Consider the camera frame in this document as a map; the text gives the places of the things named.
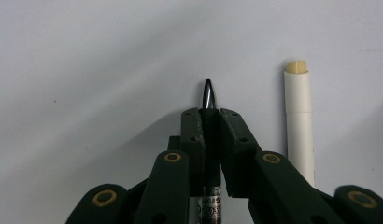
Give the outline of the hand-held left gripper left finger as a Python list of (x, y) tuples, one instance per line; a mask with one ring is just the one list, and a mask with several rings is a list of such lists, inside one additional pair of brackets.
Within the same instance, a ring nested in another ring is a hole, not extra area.
[(189, 156), (190, 196), (203, 194), (203, 171), (205, 167), (206, 144), (202, 119), (197, 108), (181, 113), (180, 135), (169, 137), (168, 150), (181, 150)]

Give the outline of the thick white marker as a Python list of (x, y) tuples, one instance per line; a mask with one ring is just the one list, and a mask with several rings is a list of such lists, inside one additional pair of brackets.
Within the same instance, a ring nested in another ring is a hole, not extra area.
[(306, 61), (287, 63), (284, 71), (288, 158), (315, 186), (310, 74)]

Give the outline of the black pen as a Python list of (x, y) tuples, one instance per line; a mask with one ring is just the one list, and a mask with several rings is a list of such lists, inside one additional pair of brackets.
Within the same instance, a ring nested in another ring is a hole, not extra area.
[(203, 104), (199, 110), (202, 118), (206, 158), (203, 173), (203, 194), (198, 201), (199, 224), (221, 223), (221, 175), (218, 157), (219, 111), (210, 79), (206, 80)]

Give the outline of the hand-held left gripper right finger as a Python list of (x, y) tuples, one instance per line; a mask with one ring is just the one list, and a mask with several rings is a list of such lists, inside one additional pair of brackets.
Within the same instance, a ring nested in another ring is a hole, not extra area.
[(252, 163), (260, 146), (240, 114), (220, 110), (220, 162), (227, 193), (249, 198), (253, 182)]

